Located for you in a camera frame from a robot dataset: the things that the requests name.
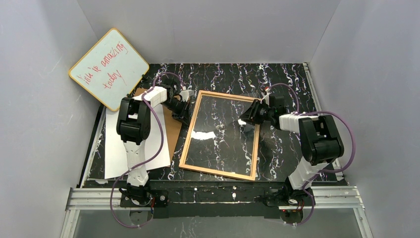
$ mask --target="cardboard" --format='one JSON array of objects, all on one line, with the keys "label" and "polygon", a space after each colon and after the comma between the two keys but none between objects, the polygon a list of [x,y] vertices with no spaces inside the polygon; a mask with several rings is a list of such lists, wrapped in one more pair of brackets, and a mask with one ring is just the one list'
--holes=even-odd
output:
[{"label": "cardboard", "polygon": [[[134,96],[139,96],[147,89],[138,88]],[[182,123],[172,118],[172,111],[163,107],[163,115],[165,117],[166,137],[168,140],[169,157],[172,161],[173,153],[175,152],[176,142],[178,141],[179,132],[181,131]]]}]

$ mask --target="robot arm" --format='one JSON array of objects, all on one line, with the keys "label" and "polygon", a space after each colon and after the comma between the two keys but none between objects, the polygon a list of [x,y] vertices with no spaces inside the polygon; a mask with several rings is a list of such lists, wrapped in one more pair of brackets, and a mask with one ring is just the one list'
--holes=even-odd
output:
[{"label": "robot arm", "polygon": [[[173,112],[172,117],[174,119],[188,125],[188,99],[191,93],[191,90],[181,89],[179,81],[165,79],[160,86],[154,87],[150,92],[121,100],[117,133],[124,143],[128,169],[146,160],[145,140],[150,134],[151,110],[146,106],[142,96],[144,95],[144,100],[147,100],[152,108],[158,104],[163,104]],[[141,165],[130,171],[127,183],[131,186],[144,186],[148,178],[146,166]]]},{"label": "robot arm", "polygon": [[280,201],[300,201],[307,196],[304,189],[312,194],[311,179],[344,154],[344,146],[332,116],[286,114],[282,97],[267,94],[263,100],[255,99],[240,119],[249,124],[261,124],[268,120],[276,129],[300,135],[303,157],[275,196]]}]

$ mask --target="black table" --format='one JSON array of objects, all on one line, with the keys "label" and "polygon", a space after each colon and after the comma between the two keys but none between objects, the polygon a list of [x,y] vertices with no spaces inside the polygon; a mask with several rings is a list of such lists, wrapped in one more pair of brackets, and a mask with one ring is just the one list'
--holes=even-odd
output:
[{"label": "black table", "polygon": [[[261,89],[279,82],[286,83],[296,90],[300,102],[300,112],[316,111],[313,94],[306,77],[304,66],[300,63],[151,64],[150,70],[137,88],[149,88],[156,74],[164,71],[174,72],[180,75],[183,78],[185,86],[195,90],[195,95],[191,98],[190,114],[193,112],[199,90],[260,98]],[[292,112],[295,110],[295,102],[287,88],[277,87],[273,89],[273,92],[284,96],[288,111]],[[187,131],[188,128],[183,126],[179,134],[171,166],[150,171],[150,180],[239,182],[235,179],[179,169],[179,159]],[[90,163],[91,166],[87,166],[86,168],[89,170],[89,175],[83,187],[112,186],[111,181],[113,179],[108,179],[108,183],[103,183],[103,180],[101,180],[104,179],[105,174],[105,123],[102,126],[99,138],[98,144],[92,145],[96,148],[95,155]],[[264,123],[260,128],[256,182],[283,182],[295,170],[301,157],[299,137],[296,134],[276,130],[268,122]],[[322,174],[316,181],[331,183],[337,182],[337,178],[334,174]]]}]

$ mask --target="gray wall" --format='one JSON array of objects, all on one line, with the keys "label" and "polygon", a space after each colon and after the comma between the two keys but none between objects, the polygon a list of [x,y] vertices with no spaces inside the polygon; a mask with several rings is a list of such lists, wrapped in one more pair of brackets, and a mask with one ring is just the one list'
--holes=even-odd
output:
[{"label": "gray wall", "polygon": [[148,63],[310,61],[340,0],[79,0]]},{"label": "gray wall", "polygon": [[[117,210],[125,224],[142,224],[147,212],[140,214]],[[138,229],[127,229],[109,215],[109,211],[80,211],[77,238],[361,238],[354,211],[317,209],[311,222],[294,228],[281,219],[264,217],[171,217],[154,219]]]},{"label": "gray wall", "polygon": [[0,237],[59,237],[99,106],[67,71],[96,41],[75,0],[1,1]]},{"label": "gray wall", "polygon": [[355,130],[345,172],[375,237],[419,237],[420,2],[342,0],[310,63],[323,109]]}]

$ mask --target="red handwritten text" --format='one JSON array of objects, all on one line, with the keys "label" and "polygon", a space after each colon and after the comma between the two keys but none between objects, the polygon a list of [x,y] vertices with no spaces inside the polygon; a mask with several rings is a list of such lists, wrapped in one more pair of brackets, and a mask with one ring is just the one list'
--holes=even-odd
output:
[{"label": "red handwritten text", "polygon": [[88,69],[91,69],[91,70],[93,70],[93,71],[95,71],[95,72],[100,72],[100,71],[102,71],[102,70],[100,70],[96,65],[95,66],[93,66],[92,68],[90,68],[90,67],[88,67]]},{"label": "red handwritten text", "polygon": [[91,73],[89,73],[89,74],[85,73],[85,75],[83,75],[83,78],[82,78],[81,75],[78,75],[77,77],[84,80],[89,85],[89,83],[92,80],[93,75]]},{"label": "red handwritten text", "polygon": [[104,56],[103,60],[101,61],[102,66],[106,67],[111,62],[111,59],[115,58],[119,53],[123,52],[124,50],[126,51],[125,54],[127,54],[127,48],[123,44],[118,42],[116,48],[112,47],[109,53]]},{"label": "red handwritten text", "polygon": [[121,76],[121,74],[118,72],[118,70],[117,70],[117,73],[113,73],[113,74],[108,73],[108,76],[109,76],[108,82],[102,84],[104,86],[104,88],[109,88],[109,89],[112,88],[112,85],[114,84],[114,82],[117,78],[121,78],[122,81],[124,82],[125,86],[127,86],[124,78]]}]

